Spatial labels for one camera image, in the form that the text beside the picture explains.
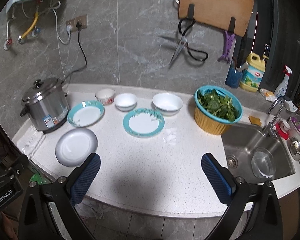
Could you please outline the grey white plate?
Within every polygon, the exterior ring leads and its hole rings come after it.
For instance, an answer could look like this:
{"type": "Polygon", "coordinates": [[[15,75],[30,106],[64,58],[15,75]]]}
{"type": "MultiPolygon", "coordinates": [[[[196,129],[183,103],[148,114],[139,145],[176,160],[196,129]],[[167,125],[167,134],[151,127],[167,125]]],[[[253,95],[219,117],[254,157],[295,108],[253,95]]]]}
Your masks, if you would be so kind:
{"type": "Polygon", "coordinates": [[[67,167],[81,165],[98,147],[96,134],[87,128],[76,128],[60,137],[55,147],[58,162],[67,167]]]}

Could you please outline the teal rim plate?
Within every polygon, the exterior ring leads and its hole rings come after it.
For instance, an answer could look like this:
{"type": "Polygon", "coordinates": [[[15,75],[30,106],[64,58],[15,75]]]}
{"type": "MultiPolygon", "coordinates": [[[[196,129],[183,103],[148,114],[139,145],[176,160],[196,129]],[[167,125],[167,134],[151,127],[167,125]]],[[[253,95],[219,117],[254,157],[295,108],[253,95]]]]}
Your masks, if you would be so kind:
{"type": "Polygon", "coordinates": [[[165,126],[164,117],[153,109],[137,108],[123,119],[125,131],[138,138],[150,138],[159,134],[165,126]]]}
{"type": "Polygon", "coordinates": [[[74,127],[87,127],[98,122],[104,111],[104,105],[99,101],[82,101],[70,109],[67,121],[74,127]]]}

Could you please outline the stainless steel sink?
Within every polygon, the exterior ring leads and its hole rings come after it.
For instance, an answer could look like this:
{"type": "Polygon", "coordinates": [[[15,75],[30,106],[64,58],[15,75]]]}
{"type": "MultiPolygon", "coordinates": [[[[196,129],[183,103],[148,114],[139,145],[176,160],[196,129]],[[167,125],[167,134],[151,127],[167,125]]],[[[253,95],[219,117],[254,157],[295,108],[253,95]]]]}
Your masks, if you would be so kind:
{"type": "Polygon", "coordinates": [[[234,124],[222,135],[226,161],[234,177],[242,177],[251,184],[284,178],[295,173],[289,153],[281,139],[266,137],[261,129],[245,124],[234,124]],[[276,165],[273,178],[257,178],[251,168],[254,149],[262,147],[270,151],[276,165]]]}

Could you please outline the glass bowl in sink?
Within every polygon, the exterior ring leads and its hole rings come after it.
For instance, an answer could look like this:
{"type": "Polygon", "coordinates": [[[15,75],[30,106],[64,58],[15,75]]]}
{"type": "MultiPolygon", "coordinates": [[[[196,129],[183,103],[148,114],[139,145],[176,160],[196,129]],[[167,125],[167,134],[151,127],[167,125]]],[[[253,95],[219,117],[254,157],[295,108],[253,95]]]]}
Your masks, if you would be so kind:
{"type": "Polygon", "coordinates": [[[276,172],[276,165],[270,151],[262,147],[254,149],[251,168],[257,178],[273,178],[276,172]]]}

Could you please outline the yellow sponge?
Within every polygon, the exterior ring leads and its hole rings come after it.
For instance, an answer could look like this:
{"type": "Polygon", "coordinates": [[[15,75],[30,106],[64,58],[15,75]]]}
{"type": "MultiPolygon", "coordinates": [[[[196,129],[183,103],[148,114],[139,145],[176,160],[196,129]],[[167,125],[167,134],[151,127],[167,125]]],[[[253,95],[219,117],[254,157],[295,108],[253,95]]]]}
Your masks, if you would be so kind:
{"type": "Polygon", "coordinates": [[[256,126],[261,127],[262,122],[261,122],[261,120],[260,120],[259,118],[256,118],[256,117],[251,116],[251,115],[248,116],[248,118],[249,118],[249,121],[250,121],[250,123],[251,123],[252,125],[256,125],[256,126]]]}

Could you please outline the teal yellow colander basket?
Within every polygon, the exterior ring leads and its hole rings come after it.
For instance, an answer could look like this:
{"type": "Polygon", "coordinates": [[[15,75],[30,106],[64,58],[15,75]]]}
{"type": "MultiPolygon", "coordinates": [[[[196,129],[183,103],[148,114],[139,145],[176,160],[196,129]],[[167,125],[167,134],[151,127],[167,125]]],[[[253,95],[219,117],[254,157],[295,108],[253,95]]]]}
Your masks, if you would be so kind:
{"type": "Polygon", "coordinates": [[[232,93],[227,91],[224,88],[217,87],[217,86],[211,86],[211,85],[204,85],[200,88],[198,88],[194,94],[194,101],[195,101],[195,110],[194,110],[194,119],[197,123],[197,125],[206,131],[207,133],[210,133],[212,135],[222,135],[225,133],[231,125],[239,122],[239,120],[242,118],[243,115],[243,109],[240,101],[238,98],[236,98],[232,93]],[[217,90],[217,93],[222,96],[228,96],[232,98],[233,105],[238,109],[239,111],[239,117],[235,121],[228,121],[221,118],[218,118],[209,112],[207,112],[198,102],[197,100],[197,93],[198,91],[201,91],[203,94],[207,92],[211,92],[211,90],[217,90]]]}

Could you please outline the metal ladle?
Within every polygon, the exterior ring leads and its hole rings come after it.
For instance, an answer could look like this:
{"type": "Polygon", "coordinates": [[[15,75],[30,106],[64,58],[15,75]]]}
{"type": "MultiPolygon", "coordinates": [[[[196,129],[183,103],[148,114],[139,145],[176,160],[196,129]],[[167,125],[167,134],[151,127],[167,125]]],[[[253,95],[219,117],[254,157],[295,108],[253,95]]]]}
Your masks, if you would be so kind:
{"type": "Polygon", "coordinates": [[[300,141],[298,141],[296,137],[292,137],[291,139],[290,152],[292,155],[298,155],[300,157],[300,141]]]}

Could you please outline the red cup holder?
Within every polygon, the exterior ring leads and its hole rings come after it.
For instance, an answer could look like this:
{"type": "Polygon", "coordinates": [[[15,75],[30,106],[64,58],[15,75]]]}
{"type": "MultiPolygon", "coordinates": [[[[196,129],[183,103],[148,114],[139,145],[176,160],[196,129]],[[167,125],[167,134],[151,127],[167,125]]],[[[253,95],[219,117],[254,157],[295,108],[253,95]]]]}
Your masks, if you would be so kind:
{"type": "Polygon", "coordinates": [[[290,130],[290,125],[286,120],[281,119],[276,123],[275,127],[282,139],[287,140],[289,138],[288,131],[290,130]]]}

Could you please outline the red patterned small bowl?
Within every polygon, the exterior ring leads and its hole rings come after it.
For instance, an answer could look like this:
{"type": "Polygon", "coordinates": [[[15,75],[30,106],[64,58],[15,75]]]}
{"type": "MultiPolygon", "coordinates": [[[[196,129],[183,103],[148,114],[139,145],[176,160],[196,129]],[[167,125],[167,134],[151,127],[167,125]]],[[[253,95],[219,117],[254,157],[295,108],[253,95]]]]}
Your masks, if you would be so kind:
{"type": "Polygon", "coordinates": [[[102,89],[95,94],[95,97],[102,105],[110,105],[114,102],[115,90],[109,88],[102,89]]]}

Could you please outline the large white bowl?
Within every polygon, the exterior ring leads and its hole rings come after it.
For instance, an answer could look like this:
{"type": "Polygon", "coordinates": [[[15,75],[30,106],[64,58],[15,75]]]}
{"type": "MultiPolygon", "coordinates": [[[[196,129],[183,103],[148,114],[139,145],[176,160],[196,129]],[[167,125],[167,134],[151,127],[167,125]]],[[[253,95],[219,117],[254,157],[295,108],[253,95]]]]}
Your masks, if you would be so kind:
{"type": "Polygon", "coordinates": [[[164,116],[176,115],[184,103],[183,100],[172,93],[158,93],[152,98],[154,108],[164,116]]]}

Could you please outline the blue utensil cup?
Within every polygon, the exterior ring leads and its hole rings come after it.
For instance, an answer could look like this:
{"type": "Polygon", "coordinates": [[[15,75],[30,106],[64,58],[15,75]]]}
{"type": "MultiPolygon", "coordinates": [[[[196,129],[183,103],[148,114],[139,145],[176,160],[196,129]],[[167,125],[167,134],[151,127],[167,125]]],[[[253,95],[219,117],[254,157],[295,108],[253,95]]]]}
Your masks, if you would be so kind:
{"type": "Polygon", "coordinates": [[[235,60],[231,60],[225,84],[231,88],[238,88],[241,78],[242,72],[236,68],[235,60]]]}

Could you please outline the yellow dish soap bottle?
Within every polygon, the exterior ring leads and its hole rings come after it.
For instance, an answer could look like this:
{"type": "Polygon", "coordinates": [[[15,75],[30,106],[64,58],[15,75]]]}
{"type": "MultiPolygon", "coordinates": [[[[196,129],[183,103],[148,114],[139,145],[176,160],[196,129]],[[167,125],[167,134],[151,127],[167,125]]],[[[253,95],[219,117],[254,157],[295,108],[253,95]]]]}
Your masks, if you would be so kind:
{"type": "Polygon", "coordinates": [[[242,78],[239,87],[249,92],[257,92],[262,81],[264,72],[266,71],[266,55],[262,55],[262,59],[256,53],[250,53],[242,65],[242,78]]]}

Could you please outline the white spray bottle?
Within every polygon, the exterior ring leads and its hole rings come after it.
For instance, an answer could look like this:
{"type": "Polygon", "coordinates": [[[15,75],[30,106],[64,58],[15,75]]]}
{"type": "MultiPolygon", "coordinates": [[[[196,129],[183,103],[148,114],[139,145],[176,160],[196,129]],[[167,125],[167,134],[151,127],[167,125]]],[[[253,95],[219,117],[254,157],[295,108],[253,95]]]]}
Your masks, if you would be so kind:
{"type": "Polygon", "coordinates": [[[280,96],[285,96],[288,87],[289,77],[292,74],[292,70],[287,65],[285,65],[283,73],[285,74],[284,78],[282,82],[277,86],[274,92],[274,95],[277,98],[280,96]]]}

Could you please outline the purple peeler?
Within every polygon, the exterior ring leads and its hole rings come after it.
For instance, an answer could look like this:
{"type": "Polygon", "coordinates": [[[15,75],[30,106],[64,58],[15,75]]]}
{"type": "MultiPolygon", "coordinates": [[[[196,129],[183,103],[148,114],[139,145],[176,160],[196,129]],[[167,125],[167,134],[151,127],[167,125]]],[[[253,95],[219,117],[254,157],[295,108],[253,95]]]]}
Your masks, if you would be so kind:
{"type": "Polygon", "coordinates": [[[235,39],[235,33],[233,31],[225,30],[224,31],[224,47],[223,47],[223,53],[218,58],[218,61],[225,61],[229,63],[231,61],[231,58],[229,56],[230,50],[232,48],[232,44],[235,39]]]}

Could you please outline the black handled kitchen scissors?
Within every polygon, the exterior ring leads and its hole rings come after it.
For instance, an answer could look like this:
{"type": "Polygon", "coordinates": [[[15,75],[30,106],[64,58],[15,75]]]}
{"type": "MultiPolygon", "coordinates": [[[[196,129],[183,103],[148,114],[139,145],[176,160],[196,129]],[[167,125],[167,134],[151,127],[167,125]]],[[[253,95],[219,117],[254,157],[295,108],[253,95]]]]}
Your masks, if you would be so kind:
{"type": "Polygon", "coordinates": [[[208,59],[209,55],[203,50],[193,49],[189,46],[188,40],[186,38],[187,32],[194,26],[196,20],[190,18],[182,18],[178,23],[178,33],[180,38],[176,41],[177,47],[173,53],[170,60],[170,65],[177,59],[183,50],[186,50],[189,57],[194,61],[204,62],[208,59]]]}

